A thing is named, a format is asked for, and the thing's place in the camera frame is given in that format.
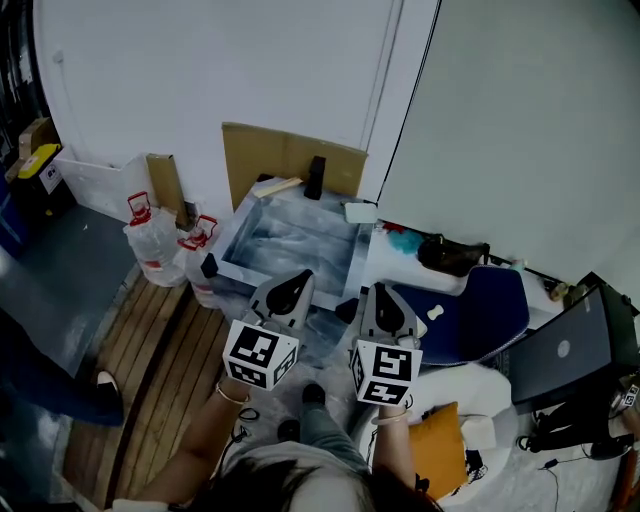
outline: blue chair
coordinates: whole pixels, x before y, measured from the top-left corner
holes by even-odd
[[[421,338],[422,364],[450,366],[482,361],[518,340],[529,325],[520,274],[511,269],[473,267],[459,296],[394,285],[427,326]],[[427,312],[442,306],[434,321]]]

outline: wooden platform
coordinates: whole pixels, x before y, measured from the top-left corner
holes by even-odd
[[[221,368],[228,326],[199,306],[190,287],[167,289],[139,278],[105,337],[96,372],[120,388],[120,428],[75,421],[63,476],[98,508],[135,496],[176,450]]]

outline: sink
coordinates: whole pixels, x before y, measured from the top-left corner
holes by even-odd
[[[304,185],[257,198],[253,192],[281,181],[256,183],[210,250],[218,274],[259,286],[285,271],[313,271],[312,304],[334,310],[360,294],[373,224],[349,224],[341,202],[352,197],[323,191],[314,201]]]

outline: large water bottle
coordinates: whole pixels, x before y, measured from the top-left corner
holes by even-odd
[[[180,251],[174,260],[184,270],[200,305],[209,309],[217,309],[219,306],[211,284],[204,277],[201,267],[209,253],[213,230],[217,224],[218,222],[213,217],[200,215],[189,236],[178,240]]]
[[[146,192],[139,192],[128,200],[133,219],[123,231],[145,277],[158,286],[182,284],[184,272],[173,262],[178,252],[176,216],[153,208]]]

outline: orange pillow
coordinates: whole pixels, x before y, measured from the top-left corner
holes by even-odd
[[[409,439],[416,472],[429,479],[429,496],[438,500],[467,483],[457,402],[410,427]]]

